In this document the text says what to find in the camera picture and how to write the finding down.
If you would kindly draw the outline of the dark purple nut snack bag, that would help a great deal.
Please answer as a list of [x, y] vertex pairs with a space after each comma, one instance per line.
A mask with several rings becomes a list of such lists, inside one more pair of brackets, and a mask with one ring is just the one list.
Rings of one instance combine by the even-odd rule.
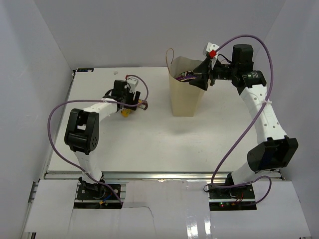
[[185, 71], [176, 76], [175, 79], [179, 82], [189, 82], [191, 80], [196, 79], [198, 75], [198, 73], [194, 73], [192, 71]]

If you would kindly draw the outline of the yellow M&M's packet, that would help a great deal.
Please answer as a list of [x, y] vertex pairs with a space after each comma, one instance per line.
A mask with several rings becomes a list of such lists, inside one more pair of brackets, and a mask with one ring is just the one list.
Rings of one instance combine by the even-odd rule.
[[131, 109], [123, 108], [123, 109], [121, 110], [121, 115], [122, 115], [123, 117], [127, 118], [127, 117], [130, 115], [131, 112], [132, 112]]

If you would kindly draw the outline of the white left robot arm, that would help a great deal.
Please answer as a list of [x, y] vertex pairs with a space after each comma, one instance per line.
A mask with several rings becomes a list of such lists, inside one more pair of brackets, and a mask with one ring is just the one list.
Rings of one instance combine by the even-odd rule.
[[104, 175], [98, 166], [93, 151], [99, 142], [100, 122], [119, 111], [135, 111], [141, 92], [136, 91], [137, 78], [115, 80], [113, 88], [106, 92], [101, 102], [83, 109], [72, 109], [64, 136], [64, 142], [74, 152], [82, 168], [83, 176], [79, 182], [95, 199], [106, 193]]

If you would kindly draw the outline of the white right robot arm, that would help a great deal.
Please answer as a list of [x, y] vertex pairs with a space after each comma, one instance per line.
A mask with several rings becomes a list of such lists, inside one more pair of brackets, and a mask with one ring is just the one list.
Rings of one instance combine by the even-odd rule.
[[206, 45], [206, 58], [193, 70], [197, 77], [189, 83], [207, 90], [215, 80], [230, 80], [251, 115], [257, 145], [248, 151], [247, 161], [228, 174], [224, 184], [226, 195], [235, 199], [243, 193], [243, 186], [268, 171], [287, 167], [299, 144], [296, 138], [288, 137], [275, 115], [267, 98], [270, 87], [263, 73], [253, 68], [253, 47], [249, 44], [234, 45], [228, 64], [218, 61], [217, 49], [216, 44], [209, 42]]

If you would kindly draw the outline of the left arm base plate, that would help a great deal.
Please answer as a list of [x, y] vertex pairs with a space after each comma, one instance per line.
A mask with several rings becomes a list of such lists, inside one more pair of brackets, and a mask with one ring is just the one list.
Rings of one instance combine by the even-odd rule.
[[106, 202], [107, 200], [116, 200], [117, 195], [120, 197], [121, 192], [121, 185], [120, 184], [110, 184], [110, 187], [113, 189], [114, 193], [108, 188], [101, 188], [96, 190], [93, 189], [87, 189], [83, 185], [79, 185], [78, 187], [78, 193], [76, 196], [77, 200], [100, 200], [103, 202]]

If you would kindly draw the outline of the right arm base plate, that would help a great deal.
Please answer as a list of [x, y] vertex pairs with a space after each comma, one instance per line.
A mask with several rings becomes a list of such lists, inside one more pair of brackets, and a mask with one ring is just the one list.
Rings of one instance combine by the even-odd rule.
[[252, 185], [231, 189], [215, 189], [205, 185], [203, 190], [209, 196], [211, 212], [257, 210]]

